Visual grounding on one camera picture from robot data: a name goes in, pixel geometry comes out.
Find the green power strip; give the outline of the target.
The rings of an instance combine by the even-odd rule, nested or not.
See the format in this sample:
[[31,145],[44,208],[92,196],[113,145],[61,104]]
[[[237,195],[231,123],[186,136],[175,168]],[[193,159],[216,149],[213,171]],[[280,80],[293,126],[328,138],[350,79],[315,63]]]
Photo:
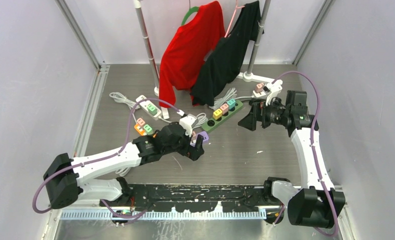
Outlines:
[[238,113],[242,108],[244,107],[244,104],[240,100],[236,100],[236,106],[233,109],[233,111],[228,111],[228,113],[223,114],[222,117],[219,120],[214,120],[213,116],[209,118],[202,126],[201,128],[206,131],[208,134],[211,133],[213,130],[216,128],[220,127],[223,123],[225,123],[229,118],[231,118],[233,115]]

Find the purple power strip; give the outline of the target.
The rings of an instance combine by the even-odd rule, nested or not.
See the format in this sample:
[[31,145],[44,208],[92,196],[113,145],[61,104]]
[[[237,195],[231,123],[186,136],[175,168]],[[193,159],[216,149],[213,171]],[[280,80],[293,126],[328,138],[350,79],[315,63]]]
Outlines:
[[195,146],[197,143],[197,138],[198,136],[202,136],[203,140],[202,140],[202,144],[205,145],[208,143],[209,141],[209,135],[206,131],[201,131],[199,133],[196,133],[195,131],[192,132],[192,136],[191,136],[191,141],[190,141],[190,145],[191,146]]

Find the teal plug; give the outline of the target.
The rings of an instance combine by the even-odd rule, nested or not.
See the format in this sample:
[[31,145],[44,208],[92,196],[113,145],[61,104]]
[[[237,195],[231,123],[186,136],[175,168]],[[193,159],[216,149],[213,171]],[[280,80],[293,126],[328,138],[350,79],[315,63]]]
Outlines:
[[228,105],[229,111],[233,111],[234,108],[236,107],[236,100],[235,99],[230,99],[226,103]]

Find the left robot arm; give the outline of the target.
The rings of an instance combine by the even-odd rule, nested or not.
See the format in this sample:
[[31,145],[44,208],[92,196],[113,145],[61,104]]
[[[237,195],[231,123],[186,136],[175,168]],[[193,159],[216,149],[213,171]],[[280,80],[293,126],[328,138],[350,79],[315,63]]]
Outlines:
[[43,175],[43,183],[34,194],[32,207],[45,188],[49,209],[62,209],[78,200],[102,199],[124,207],[130,203],[131,190],[125,179],[101,180],[99,177],[159,161],[162,156],[179,153],[193,161],[204,154],[202,135],[189,134],[178,122],[170,123],[153,135],[143,135],[126,145],[90,156],[70,158],[59,154]]

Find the yellow plug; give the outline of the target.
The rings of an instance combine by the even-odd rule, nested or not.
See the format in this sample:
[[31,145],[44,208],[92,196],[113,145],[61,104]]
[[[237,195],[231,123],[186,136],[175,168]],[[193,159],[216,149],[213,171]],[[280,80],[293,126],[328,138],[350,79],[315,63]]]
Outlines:
[[213,112],[213,114],[212,114],[212,118],[213,118],[215,121],[218,121],[222,116],[223,116],[223,111],[222,111],[220,108],[216,109],[216,110]]

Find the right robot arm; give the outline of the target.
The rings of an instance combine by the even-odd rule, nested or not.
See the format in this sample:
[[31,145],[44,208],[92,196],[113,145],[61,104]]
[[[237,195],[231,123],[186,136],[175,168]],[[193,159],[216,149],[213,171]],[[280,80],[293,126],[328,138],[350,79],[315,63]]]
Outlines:
[[291,225],[312,227],[318,231],[339,230],[338,217],[346,203],[343,192],[335,189],[320,148],[317,114],[309,114],[307,93],[289,90],[286,101],[279,97],[270,101],[253,99],[249,113],[238,122],[250,131],[271,125],[285,127],[297,154],[301,187],[295,188],[288,179],[268,177],[264,182],[263,199],[271,206],[278,202],[287,211]]

